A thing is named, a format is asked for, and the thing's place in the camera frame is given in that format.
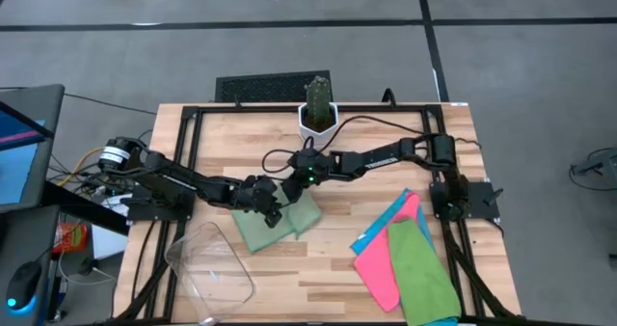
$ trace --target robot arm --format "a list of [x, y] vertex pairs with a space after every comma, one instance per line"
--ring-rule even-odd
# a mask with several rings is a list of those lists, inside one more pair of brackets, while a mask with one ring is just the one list
[[206, 177], [167, 159], [160, 152], [149, 150], [137, 139], [110, 139], [100, 154], [98, 167], [108, 177], [138, 182], [152, 192], [158, 206], [173, 207], [188, 189], [214, 206], [262, 213], [270, 228], [282, 217], [281, 204], [273, 196], [277, 186], [271, 178]]
[[[427, 157], [416, 153], [425, 145]], [[288, 164], [294, 172], [281, 185], [290, 203], [300, 199], [304, 189], [327, 180], [352, 181], [366, 172], [392, 163], [409, 161], [423, 169], [441, 172], [449, 198], [447, 209], [436, 209], [444, 219], [455, 221], [469, 211], [469, 182], [456, 165], [454, 138], [425, 134], [366, 152], [331, 151], [324, 155], [313, 148], [297, 151]], [[136, 139], [110, 139], [99, 157], [98, 166], [111, 178], [128, 178], [150, 190], [157, 206], [173, 207], [190, 190], [207, 203], [230, 210], [254, 210], [265, 216], [273, 228], [281, 219], [282, 205], [274, 193], [277, 186], [268, 176], [206, 177], [185, 168], [162, 153], [149, 150]]]
[[[427, 157], [416, 153], [425, 144]], [[398, 142], [366, 152], [331, 151], [328, 156], [313, 148], [297, 151], [288, 161], [294, 172], [282, 183], [282, 190], [290, 202], [300, 199], [304, 189], [326, 180], [352, 181], [366, 172], [408, 161], [421, 168], [441, 172], [449, 198], [447, 209], [436, 209], [451, 221], [469, 211], [469, 182], [460, 174], [456, 164], [454, 138], [445, 134], [425, 134], [403, 138]]]

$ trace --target transparent bowl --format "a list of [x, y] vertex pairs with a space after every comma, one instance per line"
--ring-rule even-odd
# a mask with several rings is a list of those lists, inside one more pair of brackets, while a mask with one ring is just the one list
[[228, 318], [255, 286], [218, 226], [206, 223], [178, 239], [165, 254], [202, 326]]

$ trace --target wooden table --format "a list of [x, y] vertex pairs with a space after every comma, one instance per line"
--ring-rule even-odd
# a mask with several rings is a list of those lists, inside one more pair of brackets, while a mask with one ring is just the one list
[[[174, 156], [182, 104], [161, 105], [156, 117], [150, 148]], [[366, 113], [387, 121], [422, 129], [420, 115], [410, 113]], [[340, 114], [341, 120], [355, 114]], [[477, 139], [467, 105], [443, 104], [448, 134]], [[186, 165], [192, 126], [187, 129], [182, 163]], [[392, 143], [405, 131], [377, 122], [359, 120], [345, 126], [333, 149], [364, 151]], [[270, 149], [299, 149], [297, 115], [292, 113], [234, 113], [204, 116], [196, 171], [208, 176], [244, 178], [259, 175], [261, 157]], [[486, 177], [477, 146], [457, 142], [460, 170], [470, 180]], [[282, 166], [288, 157], [273, 154], [268, 166]], [[247, 252], [227, 210], [196, 201], [187, 233], [211, 221], [216, 223], [240, 257], [255, 283], [254, 296], [227, 321], [402, 321], [400, 309], [385, 313], [366, 290], [352, 266], [355, 257], [350, 244], [408, 187], [419, 194], [438, 255], [447, 271], [441, 227], [434, 219], [428, 193], [431, 174], [412, 163], [398, 163], [367, 173], [354, 182], [328, 181], [309, 192], [323, 211], [323, 218], [296, 241], [289, 235], [253, 255]], [[116, 314], [130, 303], [130, 293], [149, 223], [133, 225], [114, 298]], [[478, 273], [503, 305], [519, 313], [520, 307], [500, 232], [482, 220], [468, 221], [469, 237]], [[150, 237], [138, 290], [148, 279], [156, 248], [158, 224]], [[170, 230], [170, 240], [174, 228]], [[473, 314], [469, 282], [460, 271], [468, 314]], [[161, 281], [155, 316], [163, 311], [167, 276]], [[173, 322], [196, 322], [197, 314], [178, 284]]]

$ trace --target pink cloth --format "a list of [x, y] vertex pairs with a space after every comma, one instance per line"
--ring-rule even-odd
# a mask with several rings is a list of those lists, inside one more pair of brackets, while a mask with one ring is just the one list
[[[417, 223], [419, 204], [420, 197], [412, 193], [389, 224], [408, 219], [414, 219]], [[354, 260], [354, 267], [368, 287], [368, 291], [385, 312], [390, 312], [398, 306], [400, 295], [389, 258], [388, 226], [385, 226]]]

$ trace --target green towel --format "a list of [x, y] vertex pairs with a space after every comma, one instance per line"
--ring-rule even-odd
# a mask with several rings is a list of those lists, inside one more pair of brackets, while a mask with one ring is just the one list
[[439, 258], [414, 222], [388, 227], [389, 254], [407, 324], [461, 315], [456, 291]]
[[[288, 200], [281, 188], [274, 194], [280, 204], [287, 204]], [[308, 230], [321, 218], [321, 210], [310, 196], [308, 191], [303, 192], [302, 197], [295, 204], [281, 209], [282, 218], [277, 225], [270, 229], [263, 221], [263, 215], [254, 211], [232, 211], [231, 216], [235, 221], [242, 239], [247, 245], [249, 252], [254, 253], [266, 248], [290, 233], [296, 233], [296, 240], [300, 234]]]

